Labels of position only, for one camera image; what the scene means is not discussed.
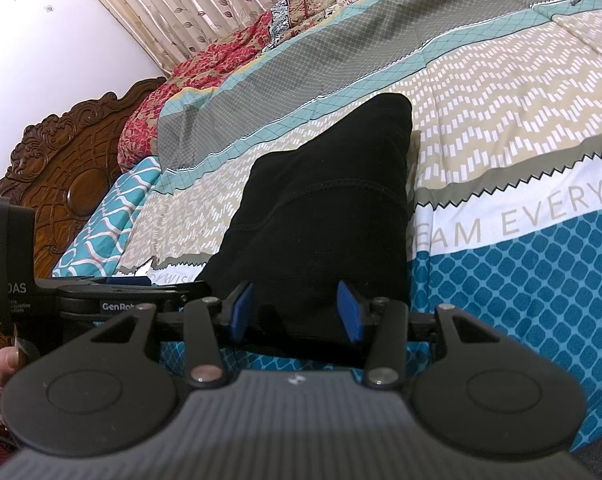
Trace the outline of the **black pants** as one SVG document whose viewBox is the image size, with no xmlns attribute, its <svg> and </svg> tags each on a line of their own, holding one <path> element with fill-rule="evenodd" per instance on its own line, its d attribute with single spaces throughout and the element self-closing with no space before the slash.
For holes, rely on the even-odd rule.
<svg viewBox="0 0 602 480">
<path fill-rule="evenodd" d="M 339 284 L 408 302 L 411 134 L 412 104 L 382 93 L 296 150 L 254 162 L 220 249 L 199 275 L 220 298 L 252 283 L 236 349 L 352 365 L 358 354 L 338 312 Z"/>
</svg>

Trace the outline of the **carved brown wooden headboard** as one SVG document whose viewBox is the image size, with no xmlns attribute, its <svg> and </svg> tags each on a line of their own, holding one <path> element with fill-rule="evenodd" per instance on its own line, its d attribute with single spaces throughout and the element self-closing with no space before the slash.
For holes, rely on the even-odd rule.
<svg viewBox="0 0 602 480">
<path fill-rule="evenodd" d="M 0 179 L 0 201 L 36 210 L 35 275 L 46 278 L 121 175 L 118 139 L 163 77 L 79 102 L 25 128 Z M 0 332 L 0 348 L 8 339 Z"/>
</svg>

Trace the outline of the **red floral quilt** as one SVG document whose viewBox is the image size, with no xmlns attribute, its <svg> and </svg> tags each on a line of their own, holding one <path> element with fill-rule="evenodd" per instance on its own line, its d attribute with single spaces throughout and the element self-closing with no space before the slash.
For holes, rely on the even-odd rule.
<svg viewBox="0 0 602 480">
<path fill-rule="evenodd" d="M 164 84 L 140 103 L 118 138 L 118 166 L 123 172 L 156 152 L 156 125 L 164 104 L 186 88 L 210 92 L 233 72 L 262 53 L 325 21 L 357 0 L 279 0 L 243 29 L 214 41 L 178 64 Z"/>
</svg>

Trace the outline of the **patterned teal beige bedsheet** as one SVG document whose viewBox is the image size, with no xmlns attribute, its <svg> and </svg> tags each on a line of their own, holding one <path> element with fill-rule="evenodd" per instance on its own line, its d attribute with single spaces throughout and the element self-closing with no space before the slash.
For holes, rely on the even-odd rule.
<svg viewBox="0 0 602 480">
<path fill-rule="evenodd" d="M 585 389 L 602 436 L 602 0 L 357 0 L 169 99 L 54 276 L 193 280 L 261 156 L 376 94 L 412 102 L 410 299 L 467 309 Z"/>
</svg>

